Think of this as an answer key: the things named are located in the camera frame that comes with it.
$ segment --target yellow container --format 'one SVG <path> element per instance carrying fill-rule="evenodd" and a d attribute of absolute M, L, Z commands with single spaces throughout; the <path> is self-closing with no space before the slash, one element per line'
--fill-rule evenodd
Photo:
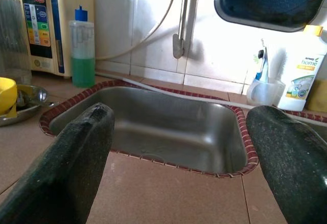
<path fill-rule="evenodd" d="M 327 113 L 327 79 L 314 81 L 306 108 Z"/>
<path fill-rule="evenodd" d="M 16 101 L 16 82 L 9 78 L 0 77 L 0 115 L 7 113 Z"/>

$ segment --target bottle label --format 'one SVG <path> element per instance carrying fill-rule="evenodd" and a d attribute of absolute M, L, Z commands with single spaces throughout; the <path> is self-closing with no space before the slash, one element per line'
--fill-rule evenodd
<path fill-rule="evenodd" d="M 305 57 L 296 64 L 295 76 L 287 85 L 286 97 L 305 100 L 323 61 L 323 55 Z"/>

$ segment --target sink basin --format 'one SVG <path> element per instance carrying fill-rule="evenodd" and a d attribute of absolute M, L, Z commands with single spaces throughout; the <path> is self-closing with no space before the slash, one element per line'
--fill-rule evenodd
<path fill-rule="evenodd" d="M 56 136 L 88 107 L 101 102 L 114 111 L 111 151 L 221 177 L 244 174 L 258 163 L 246 126 L 240 130 L 245 121 L 241 109 L 117 82 L 87 89 L 47 111 L 40 119 L 41 128 Z"/>

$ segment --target blue bottle cap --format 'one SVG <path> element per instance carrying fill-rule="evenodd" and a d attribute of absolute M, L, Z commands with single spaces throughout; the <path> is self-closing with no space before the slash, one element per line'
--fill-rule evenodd
<path fill-rule="evenodd" d="M 81 5 L 79 9 L 75 9 L 75 20 L 87 21 L 87 11 L 83 10 Z"/>

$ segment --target white cable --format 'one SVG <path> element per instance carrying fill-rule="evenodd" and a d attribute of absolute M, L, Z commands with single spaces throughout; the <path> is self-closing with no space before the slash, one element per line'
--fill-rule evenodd
<path fill-rule="evenodd" d="M 243 108 L 243 109 L 248 109 L 248 110 L 251 110 L 252 108 L 255 108 L 255 106 L 252 106 L 252 105 L 236 103 L 236 102 L 230 102 L 230 101 L 225 101 L 225 100 L 213 100 L 213 99 L 208 99 L 208 98 L 180 95 L 180 94 L 164 91 L 164 90 L 161 90 L 161 89 L 158 89 L 158 88 L 155 88 L 155 87 L 151 87 L 149 85 L 146 85 L 146 84 L 143 84 L 143 83 L 140 83 L 140 82 L 136 82 L 136 81 L 133 81 L 133 80 L 125 78 L 125 77 L 120 77 L 120 76 L 116 76 L 116 75 L 112 75 L 112 74 L 96 72 L 96 75 L 97 76 L 102 76 L 102 77 L 107 77 L 107 78 L 112 78 L 112 79 L 117 79 L 117 80 L 122 80 L 124 82 L 128 82 L 128 83 L 143 87 L 145 89 L 148 89 L 148 90 L 151 90 L 151 91 L 154 91 L 154 92 L 162 93 L 162 94 L 177 97 L 177 98 L 183 98 L 183 99 L 188 99 L 188 100 L 196 100 L 196 101 L 203 101 L 203 102 L 209 102 L 209 103 L 214 103 L 214 104 L 219 104 L 219 105 L 236 106 L 236 107 Z M 326 123 L 323 123 L 323 122 L 311 120 L 311 119 L 308 119 L 308 118 L 298 117 L 298 116 L 291 115 L 291 114 L 286 114 L 286 115 L 289 116 L 290 118 L 294 119 L 294 120 L 297 120 L 297 121 L 327 127 Z"/>
<path fill-rule="evenodd" d="M 140 40 L 138 43 L 136 43 L 134 46 L 132 46 L 131 48 L 129 48 L 128 50 L 120 53 L 120 54 L 116 54 L 116 55 L 111 55 L 111 56 L 103 56 L 103 57 L 96 57 L 96 60 L 106 60 L 106 59 L 113 59 L 113 58 L 117 58 L 120 57 L 124 54 L 129 53 L 130 51 L 134 50 L 135 48 L 137 48 L 138 46 L 140 46 L 143 42 L 145 42 L 150 36 L 153 35 L 154 32 L 156 32 L 156 30 L 158 30 L 158 28 L 161 26 L 162 22 L 166 19 L 167 14 L 169 13 L 172 4 L 173 4 L 174 0 L 170 0 L 168 8 L 165 12 L 165 14 L 163 15 L 162 19 L 149 31 L 149 33 L 142 39 Z"/>

